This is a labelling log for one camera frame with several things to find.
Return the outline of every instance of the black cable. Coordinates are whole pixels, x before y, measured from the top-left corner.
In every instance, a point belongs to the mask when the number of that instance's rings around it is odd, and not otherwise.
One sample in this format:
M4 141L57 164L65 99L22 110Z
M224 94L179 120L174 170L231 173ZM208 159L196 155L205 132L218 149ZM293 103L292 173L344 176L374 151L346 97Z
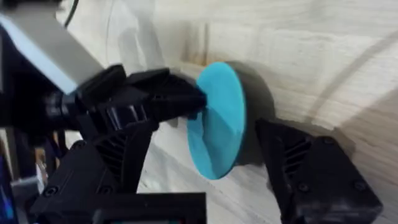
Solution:
M78 4L79 4L79 0L73 1L73 5L72 5L72 8L70 9L69 15L68 15L67 19L65 20L65 23L63 24L63 26L65 28L67 28L69 26L70 21L72 20L73 16L75 15Z

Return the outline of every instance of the wood grain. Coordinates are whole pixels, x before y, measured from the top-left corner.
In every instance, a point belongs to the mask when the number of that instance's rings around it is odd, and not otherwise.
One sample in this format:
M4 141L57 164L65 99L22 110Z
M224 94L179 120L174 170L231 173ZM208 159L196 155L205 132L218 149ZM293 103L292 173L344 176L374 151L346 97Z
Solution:
M246 79L252 119L275 108L280 119L348 142L384 204L376 223L398 222L396 1L80 2L70 32L104 66L168 66L197 77L211 62L233 62ZM176 128L162 124L152 143L141 191L206 191L209 223L280 223L263 165L205 180L187 150L183 120Z

